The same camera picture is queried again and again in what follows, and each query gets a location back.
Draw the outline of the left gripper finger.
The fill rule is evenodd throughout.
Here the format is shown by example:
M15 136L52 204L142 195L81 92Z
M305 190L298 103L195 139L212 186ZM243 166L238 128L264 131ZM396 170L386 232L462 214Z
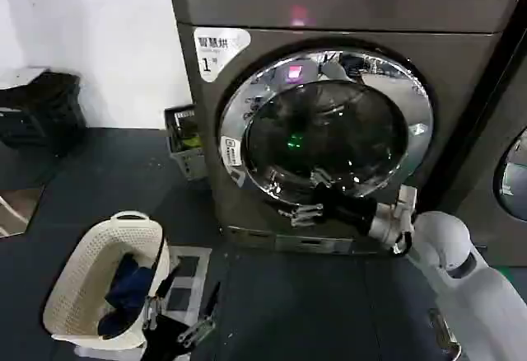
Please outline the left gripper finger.
M161 281L154 296L147 297L142 324L142 329L144 331L154 331L157 328L157 319L162 315L164 299L171 289L178 270L179 266L177 265L172 269L167 277Z
M202 317L178 336L177 342L179 344L199 344L214 331L220 288L221 283L217 282L208 299Z

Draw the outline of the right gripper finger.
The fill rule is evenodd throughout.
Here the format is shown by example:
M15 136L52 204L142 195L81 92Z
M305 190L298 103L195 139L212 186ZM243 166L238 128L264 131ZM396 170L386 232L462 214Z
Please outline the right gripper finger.
M288 218L292 227L309 227L315 225L324 216L324 206L299 205L291 209L279 209L278 213Z
M310 173L312 198L351 197L348 189L340 185L326 170L316 167Z

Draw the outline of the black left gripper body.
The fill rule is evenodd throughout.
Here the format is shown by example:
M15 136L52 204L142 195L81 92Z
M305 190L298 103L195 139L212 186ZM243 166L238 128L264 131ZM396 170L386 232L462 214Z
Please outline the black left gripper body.
M142 361L171 361L183 354L191 353L196 344L185 348L178 342L178 336L189 328L181 321L164 315L156 317L156 329L145 330L143 334L147 340L147 347Z

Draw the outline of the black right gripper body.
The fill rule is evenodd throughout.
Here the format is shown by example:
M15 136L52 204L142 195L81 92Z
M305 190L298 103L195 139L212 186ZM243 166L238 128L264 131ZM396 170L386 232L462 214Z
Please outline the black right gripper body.
M362 236L367 236L376 216L378 203L371 198L329 193L323 197L322 205L325 218L350 225Z

